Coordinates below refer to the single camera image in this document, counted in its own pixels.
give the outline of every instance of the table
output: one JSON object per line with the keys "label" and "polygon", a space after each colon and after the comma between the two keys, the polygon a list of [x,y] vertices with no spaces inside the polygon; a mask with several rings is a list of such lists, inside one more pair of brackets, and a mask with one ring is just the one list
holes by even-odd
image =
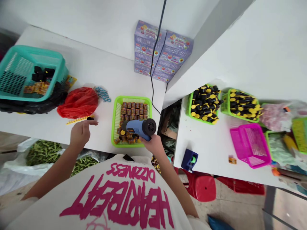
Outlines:
{"label": "table", "polygon": [[[271,167],[252,169],[248,164],[237,159],[230,136],[230,128],[244,124],[245,121],[233,118],[219,111],[220,120],[216,125],[208,125],[190,118],[186,114],[188,95],[182,99],[178,134],[176,140],[174,166],[181,168],[186,149],[198,153],[198,160],[193,170],[229,178],[246,180],[289,189],[273,176]],[[237,164],[228,162],[233,155]]]}
{"label": "table", "polygon": [[[108,91],[112,102],[100,101],[95,111],[99,125],[90,127],[91,138],[85,145],[86,148],[151,157],[151,153],[145,148],[115,148],[111,143],[115,98],[120,95],[152,98],[150,77],[135,73],[134,61],[33,26],[24,31],[16,44],[60,52],[66,60],[69,74],[78,79],[72,89],[88,85],[102,86]],[[153,86],[153,104],[161,111],[166,83],[153,80]],[[159,123],[160,115],[155,109],[153,119]],[[48,114],[36,115],[0,112],[0,120],[0,131],[63,144],[69,144],[73,126],[66,125],[71,119],[60,117],[56,109]]]}

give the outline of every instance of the electrical cord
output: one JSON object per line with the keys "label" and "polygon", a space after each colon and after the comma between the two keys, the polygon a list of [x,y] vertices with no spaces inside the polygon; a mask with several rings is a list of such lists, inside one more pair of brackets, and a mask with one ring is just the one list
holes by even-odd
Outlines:
{"label": "electrical cord", "polygon": [[[159,29],[158,29],[158,36],[157,36],[157,39],[156,39],[156,42],[154,44],[154,48],[153,48],[153,56],[152,56],[152,59],[151,59],[151,67],[150,67],[150,80],[151,80],[151,86],[153,88],[153,93],[154,93],[154,84],[153,84],[153,76],[152,76],[152,69],[153,69],[153,63],[154,63],[154,50],[156,49],[156,45],[157,45],[157,42],[159,40],[159,35],[160,35],[160,29],[161,29],[161,24],[162,24],[162,19],[163,19],[163,15],[164,15],[164,9],[165,9],[165,5],[166,5],[166,0],[164,0],[164,4],[163,4],[163,8],[162,8],[162,14],[161,14],[161,19],[160,19],[160,25],[159,25]],[[152,97],[151,99],[151,104],[153,105],[153,107],[156,109],[156,111],[158,111],[158,113],[160,114],[161,116],[161,113],[159,112],[159,110],[157,110],[157,108],[154,106],[154,97]]]}

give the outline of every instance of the purple cardboard box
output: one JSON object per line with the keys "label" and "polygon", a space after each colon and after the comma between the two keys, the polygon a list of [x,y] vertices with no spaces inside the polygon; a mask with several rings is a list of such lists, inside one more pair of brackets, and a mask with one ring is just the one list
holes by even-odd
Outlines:
{"label": "purple cardboard box", "polygon": [[163,82],[169,82],[170,80],[172,80],[173,76],[165,74],[165,73],[161,73],[159,71],[154,71],[153,74],[153,79],[157,79],[159,81],[163,81]]}
{"label": "purple cardboard box", "polygon": [[156,70],[166,73],[168,75],[174,76],[177,70],[179,70],[181,66],[179,65],[174,65],[170,62],[166,62],[163,60],[158,60],[158,63],[156,64]]}
{"label": "purple cardboard box", "polygon": [[[158,30],[158,27],[139,20],[134,33],[135,52],[151,57],[153,55],[154,44],[157,40]],[[156,59],[160,56],[165,36],[166,30],[160,29],[159,39],[154,52]]]}
{"label": "purple cardboard box", "polygon": [[143,75],[150,76],[150,68],[145,67],[143,65],[138,65],[134,63],[134,71],[136,73],[141,73]]}
{"label": "purple cardboard box", "polygon": [[[136,63],[138,65],[143,65],[143,66],[150,68],[151,61],[152,61],[152,57],[150,57],[150,56],[147,56],[147,55],[144,55],[144,54],[141,54],[141,53],[137,53],[137,52],[134,53],[134,63]],[[157,62],[158,62],[158,59],[154,58],[153,59],[153,68],[156,66]]]}
{"label": "purple cardboard box", "polygon": [[181,66],[191,55],[193,44],[193,39],[168,30],[159,60]]}

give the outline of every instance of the red plastic bag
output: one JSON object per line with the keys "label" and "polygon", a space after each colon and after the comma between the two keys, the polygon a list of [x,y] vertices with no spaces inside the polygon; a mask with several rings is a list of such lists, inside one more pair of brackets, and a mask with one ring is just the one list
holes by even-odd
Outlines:
{"label": "red plastic bag", "polygon": [[58,106],[58,114],[63,118],[80,118],[93,114],[98,106],[98,96],[89,87],[81,87],[71,91],[63,105]]}

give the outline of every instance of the hand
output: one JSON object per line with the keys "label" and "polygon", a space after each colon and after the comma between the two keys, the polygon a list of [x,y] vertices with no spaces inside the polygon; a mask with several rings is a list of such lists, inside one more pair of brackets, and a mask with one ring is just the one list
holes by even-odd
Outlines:
{"label": "hand", "polygon": [[89,125],[98,125],[97,121],[85,120],[78,122],[73,126],[70,133],[70,146],[83,148],[89,141],[91,133]]}
{"label": "hand", "polygon": [[140,137],[140,140],[145,145],[146,149],[149,150],[155,157],[166,155],[160,136],[154,134],[151,136],[150,141],[146,141],[143,137]]}

